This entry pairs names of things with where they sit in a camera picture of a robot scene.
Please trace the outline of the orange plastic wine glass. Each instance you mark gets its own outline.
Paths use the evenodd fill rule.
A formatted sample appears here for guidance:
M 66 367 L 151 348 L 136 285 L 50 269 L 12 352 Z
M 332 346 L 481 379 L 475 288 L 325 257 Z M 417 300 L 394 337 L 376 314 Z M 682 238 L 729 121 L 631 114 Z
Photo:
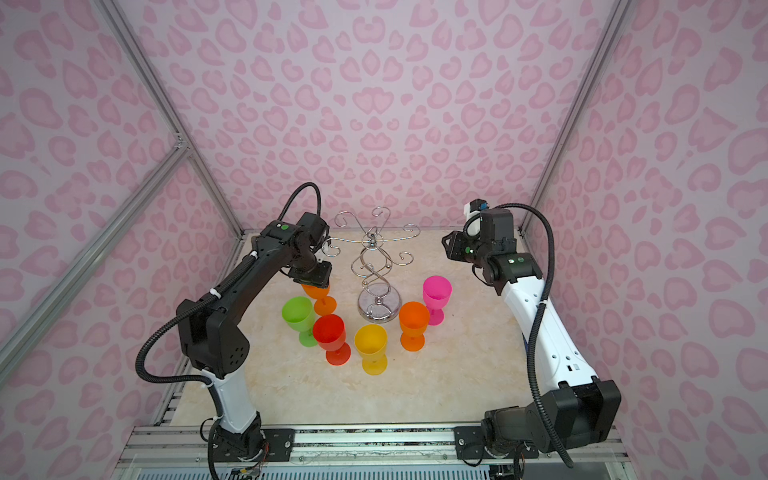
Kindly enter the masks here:
M 319 317 L 331 315 L 336 311 L 337 302 L 329 294 L 330 287 L 319 288 L 303 285 L 302 288 L 304 292 L 314 300 L 314 311 Z
M 417 352 L 425 345 L 425 332 L 429 325 L 430 313 L 427 307 L 411 301 L 402 305 L 399 322 L 402 334 L 400 343 L 409 352 Z

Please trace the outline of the green plastic wine glass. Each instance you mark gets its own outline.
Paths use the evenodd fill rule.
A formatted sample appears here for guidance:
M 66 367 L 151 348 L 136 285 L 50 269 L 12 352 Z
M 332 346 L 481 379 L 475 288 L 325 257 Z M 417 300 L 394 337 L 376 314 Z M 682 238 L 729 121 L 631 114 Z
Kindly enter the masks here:
M 298 333 L 301 345 L 307 348 L 317 345 L 313 336 L 316 313 L 309 298 L 302 296 L 291 298 L 283 305 L 281 315 L 285 323 Z

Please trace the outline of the magenta plastic wine glass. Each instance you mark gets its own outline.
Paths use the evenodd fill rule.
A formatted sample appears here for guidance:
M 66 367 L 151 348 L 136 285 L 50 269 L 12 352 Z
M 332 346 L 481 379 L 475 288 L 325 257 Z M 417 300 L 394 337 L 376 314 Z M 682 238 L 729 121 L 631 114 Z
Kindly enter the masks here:
M 429 312 L 429 325 L 440 325 L 445 318 L 444 308 L 452 295 L 451 282 L 443 276 L 431 276 L 423 282 L 423 300 Z

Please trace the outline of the red plastic wine glass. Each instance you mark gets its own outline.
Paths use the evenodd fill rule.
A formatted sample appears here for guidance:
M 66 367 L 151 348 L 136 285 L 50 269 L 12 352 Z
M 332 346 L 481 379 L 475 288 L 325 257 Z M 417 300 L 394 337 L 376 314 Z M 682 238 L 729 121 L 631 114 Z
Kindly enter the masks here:
M 351 348 L 346 342 L 345 323 L 338 315 L 321 316 L 315 322 L 312 334 L 317 344 L 325 351 L 329 364 L 341 366 L 350 359 Z

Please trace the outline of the yellow plastic wine glass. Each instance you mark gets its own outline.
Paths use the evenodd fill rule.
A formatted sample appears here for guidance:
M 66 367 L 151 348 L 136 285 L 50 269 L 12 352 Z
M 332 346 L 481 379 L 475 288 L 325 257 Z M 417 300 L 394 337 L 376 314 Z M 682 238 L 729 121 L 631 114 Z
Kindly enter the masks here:
M 388 366 L 386 330 L 376 324 L 361 327 L 354 337 L 354 345 L 362 358 L 362 368 L 371 376 L 382 374 Z

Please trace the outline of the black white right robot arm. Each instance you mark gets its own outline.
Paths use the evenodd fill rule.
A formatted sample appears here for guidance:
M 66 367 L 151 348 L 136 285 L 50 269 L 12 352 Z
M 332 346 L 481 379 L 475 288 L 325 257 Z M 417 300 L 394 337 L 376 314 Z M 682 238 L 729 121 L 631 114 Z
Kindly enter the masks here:
M 517 248 L 516 209 L 532 214 L 544 227 L 544 266 Z M 462 229 L 444 236 L 441 243 L 448 259 L 470 264 L 513 314 L 524 339 L 531 394 L 526 406 L 484 414 L 480 456 L 512 455 L 520 461 L 526 447 L 533 447 L 556 453 L 571 468 L 571 450 L 607 439 L 622 396 L 616 383 L 601 379 L 584 358 L 551 302 L 556 270 L 552 226 L 543 213 L 525 204 L 492 207 L 474 199 L 466 204 L 465 215 Z

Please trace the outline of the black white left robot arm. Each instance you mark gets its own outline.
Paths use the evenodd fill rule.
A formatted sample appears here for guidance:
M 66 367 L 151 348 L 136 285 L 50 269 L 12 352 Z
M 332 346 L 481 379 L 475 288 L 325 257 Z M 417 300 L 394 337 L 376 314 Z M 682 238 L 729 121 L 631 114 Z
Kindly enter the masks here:
M 205 438 L 211 470 L 228 461 L 263 462 L 268 457 L 261 417 L 250 400 L 244 364 L 250 342 L 240 329 L 243 315 L 272 278 L 286 274 L 293 282 L 325 288 L 332 266 L 317 257 L 330 227 L 322 206 L 286 221 L 286 209 L 251 241 L 249 252 L 216 286 L 197 300 L 184 300 L 175 316 L 153 332 L 140 347 L 134 370 L 152 384 L 197 382 L 213 401 L 215 414 Z M 171 330 L 177 330 L 182 354 L 194 372 L 159 375 L 147 369 L 150 351 Z

